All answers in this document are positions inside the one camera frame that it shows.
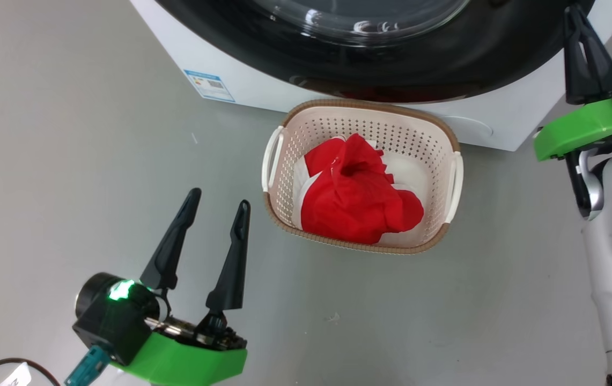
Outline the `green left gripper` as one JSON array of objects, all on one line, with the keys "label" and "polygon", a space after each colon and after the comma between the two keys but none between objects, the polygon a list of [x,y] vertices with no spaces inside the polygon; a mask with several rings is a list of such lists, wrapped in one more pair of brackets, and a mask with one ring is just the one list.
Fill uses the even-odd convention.
[{"label": "green left gripper", "polygon": [[[195,222],[201,189],[193,188],[183,201],[139,281],[152,291],[178,285],[179,259],[187,230]],[[151,386],[212,386],[240,375],[247,361],[247,340],[227,325],[221,314],[244,307],[251,222],[249,201],[240,202],[230,230],[231,244],[217,285],[206,299],[210,313],[198,325],[167,317],[145,318],[151,334],[128,366],[113,366]]]}]

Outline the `blue energy label sticker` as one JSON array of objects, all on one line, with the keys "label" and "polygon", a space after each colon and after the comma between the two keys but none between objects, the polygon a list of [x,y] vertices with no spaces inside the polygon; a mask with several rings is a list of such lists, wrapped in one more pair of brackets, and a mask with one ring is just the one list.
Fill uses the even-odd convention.
[{"label": "blue energy label sticker", "polygon": [[183,69],[182,71],[201,97],[218,102],[235,103],[235,98],[220,77],[189,69]]}]

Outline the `red basketball jersey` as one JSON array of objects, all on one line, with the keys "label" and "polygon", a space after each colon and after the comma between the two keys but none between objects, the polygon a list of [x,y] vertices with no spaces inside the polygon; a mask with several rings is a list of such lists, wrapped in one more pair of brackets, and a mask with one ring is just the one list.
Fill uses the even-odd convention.
[{"label": "red basketball jersey", "polygon": [[309,234],[402,245],[424,218],[416,159],[377,149],[355,133],[333,137],[293,167],[292,222]]}]

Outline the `cream perforated laundry basket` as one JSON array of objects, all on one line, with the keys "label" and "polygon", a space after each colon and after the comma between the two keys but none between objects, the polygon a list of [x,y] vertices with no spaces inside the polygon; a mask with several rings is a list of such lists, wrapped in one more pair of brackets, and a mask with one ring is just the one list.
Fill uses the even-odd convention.
[{"label": "cream perforated laundry basket", "polygon": [[[406,243],[375,245],[309,234],[292,222],[294,166],[326,140],[360,134],[385,153],[409,156],[419,163],[424,218]],[[423,253],[448,232],[463,185],[460,144],[450,125],[431,113],[355,100],[304,102],[288,112],[272,132],[262,157],[262,195],[269,217],[289,234],[355,251],[407,256]]]}]

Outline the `white front-load washing machine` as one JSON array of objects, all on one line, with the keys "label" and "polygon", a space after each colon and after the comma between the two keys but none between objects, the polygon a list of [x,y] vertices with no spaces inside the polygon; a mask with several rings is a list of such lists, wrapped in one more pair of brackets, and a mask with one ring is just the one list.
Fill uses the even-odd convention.
[{"label": "white front-load washing machine", "polygon": [[[187,30],[156,0],[129,2],[182,73],[189,69],[220,77],[237,105],[286,113],[311,100],[349,99],[306,90],[251,68]],[[607,42],[612,36],[612,0],[595,0],[587,18],[601,41]],[[460,116],[484,122],[492,127],[493,135],[488,142],[475,146],[515,151],[564,93],[562,47],[532,73],[497,90],[456,100],[391,104],[437,117]]]}]

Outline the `black round glass washer door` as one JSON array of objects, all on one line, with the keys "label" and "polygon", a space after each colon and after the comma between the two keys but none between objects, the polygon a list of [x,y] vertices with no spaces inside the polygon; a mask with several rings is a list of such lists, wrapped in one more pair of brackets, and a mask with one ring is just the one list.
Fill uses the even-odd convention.
[{"label": "black round glass washer door", "polygon": [[485,94],[563,47],[595,0],[156,0],[201,39],[306,90],[367,102]]}]

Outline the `round white filter cover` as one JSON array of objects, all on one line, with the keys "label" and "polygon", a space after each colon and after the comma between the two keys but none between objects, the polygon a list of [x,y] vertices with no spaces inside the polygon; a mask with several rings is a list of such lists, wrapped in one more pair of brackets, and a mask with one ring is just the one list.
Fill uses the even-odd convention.
[{"label": "round white filter cover", "polygon": [[479,145],[488,142],[493,135],[492,127],[475,119],[460,116],[441,116],[440,119],[453,130],[461,143]]}]

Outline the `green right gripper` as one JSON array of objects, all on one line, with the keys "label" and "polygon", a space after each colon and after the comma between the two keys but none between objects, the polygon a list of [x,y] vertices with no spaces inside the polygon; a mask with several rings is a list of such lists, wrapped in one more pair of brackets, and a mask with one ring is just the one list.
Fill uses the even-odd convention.
[{"label": "green right gripper", "polygon": [[612,59],[578,4],[565,9],[563,49],[566,103],[587,105],[537,132],[538,161],[564,157],[612,135],[612,99],[605,100],[612,95]]}]

